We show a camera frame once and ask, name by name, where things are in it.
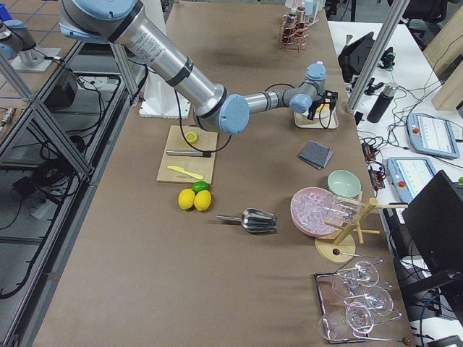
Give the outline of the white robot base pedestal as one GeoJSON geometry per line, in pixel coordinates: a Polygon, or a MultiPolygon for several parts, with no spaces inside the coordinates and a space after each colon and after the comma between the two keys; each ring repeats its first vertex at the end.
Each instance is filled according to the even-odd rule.
{"type": "MultiPolygon", "coordinates": [[[[161,1],[143,1],[146,17],[166,35],[166,24],[164,20],[161,1]]],[[[191,103],[181,94],[176,94],[175,89],[168,85],[164,79],[149,64],[149,75],[143,90],[140,115],[143,117],[157,117],[187,119],[190,113],[191,103]]]]}

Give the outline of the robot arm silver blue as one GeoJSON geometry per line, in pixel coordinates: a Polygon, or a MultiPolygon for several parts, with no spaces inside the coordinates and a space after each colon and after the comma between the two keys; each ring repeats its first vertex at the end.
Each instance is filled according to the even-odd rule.
{"type": "Polygon", "coordinates": [[[61,1],[61,32],[75,40],[120,44],[151,68],[194,107],[195,123],[208,132],[239,134],[250,115],[275,108],[309,111],[325,91],[326,67],[307,67],[298,87],[253,95],[229,95],[211,82],[162,31],[148,19],[141,1],[61,1]]]}

